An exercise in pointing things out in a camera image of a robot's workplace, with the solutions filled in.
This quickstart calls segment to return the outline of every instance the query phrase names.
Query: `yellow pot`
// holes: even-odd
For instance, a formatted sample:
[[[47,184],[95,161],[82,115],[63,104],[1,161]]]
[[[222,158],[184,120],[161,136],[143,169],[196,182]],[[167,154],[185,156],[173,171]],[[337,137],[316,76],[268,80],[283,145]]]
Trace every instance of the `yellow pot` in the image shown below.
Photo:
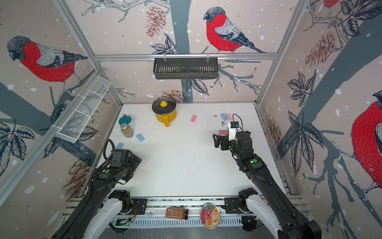
[[[159,98],[152,104],[152,110],[159,122],[165,123],[166,127],[176,117],[176,102],[170,97]]]

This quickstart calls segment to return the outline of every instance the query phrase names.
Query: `hanging black basket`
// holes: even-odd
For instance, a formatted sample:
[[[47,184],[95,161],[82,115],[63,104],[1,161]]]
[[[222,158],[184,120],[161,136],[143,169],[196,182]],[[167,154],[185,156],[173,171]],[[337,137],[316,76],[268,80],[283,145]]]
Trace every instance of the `hanging black basket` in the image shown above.
[[[217,57],[155,58],[156,79],[215,79],[218,75]]]

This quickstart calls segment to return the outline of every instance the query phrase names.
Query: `red bird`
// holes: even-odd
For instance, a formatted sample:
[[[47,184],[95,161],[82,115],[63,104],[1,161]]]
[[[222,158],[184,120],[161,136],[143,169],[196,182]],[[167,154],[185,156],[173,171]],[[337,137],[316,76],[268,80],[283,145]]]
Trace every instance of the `red bird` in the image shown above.
[[[12,60],[19,59],[38,78],[50,82],[62,82],[64,89],[58,94],[69,92],[65,90],[65,80],[75,75],[76,65],[87,59],[79,54],[70,53],[57,47],[47,47],[32,42],[24,36],[16,36],[9,40],[7,49]]]
[[[224,50],[233,53],[237,49],[249,48],[265,53],[244,36],[241,29],[228,19],[221,7],[208,9],[203,19],[207,20],[207,38],[218,52]]]
[[[365,198],[362,198],[364,201],[367,201],[367,193],[370,190],[382,187],[382,91],[373,96],[378,101],[372,103],[365,112],[358,116],[351,128],[353,158],[358,160],[373,179],[373,183],[367,189],[363,189],[358,183],[353,182],[365,194]]]

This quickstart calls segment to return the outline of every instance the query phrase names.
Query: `wire shelf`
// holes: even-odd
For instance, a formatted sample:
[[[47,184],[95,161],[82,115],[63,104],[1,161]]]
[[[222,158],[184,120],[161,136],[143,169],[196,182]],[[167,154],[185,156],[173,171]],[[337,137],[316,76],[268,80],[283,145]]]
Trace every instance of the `wire shelf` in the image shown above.
[[[75,143],[110,86],[111,83],[109,81],[99,76],[90,90],[83,96],[82,101],[74,109],[70,117],[65,121],[62,128],[60,128],[56,137]]]

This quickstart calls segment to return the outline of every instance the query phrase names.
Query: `silver jar lid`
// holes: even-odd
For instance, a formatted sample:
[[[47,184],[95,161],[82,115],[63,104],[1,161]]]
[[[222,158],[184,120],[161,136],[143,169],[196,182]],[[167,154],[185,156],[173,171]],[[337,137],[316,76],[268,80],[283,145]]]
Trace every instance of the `silver jar lid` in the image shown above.
[[[124,129],[126,129],[126,128],[127,128],[127,124],[126,124],[126,123],[121,124],[121,129],[122,129],[122,130],[124,130]]]

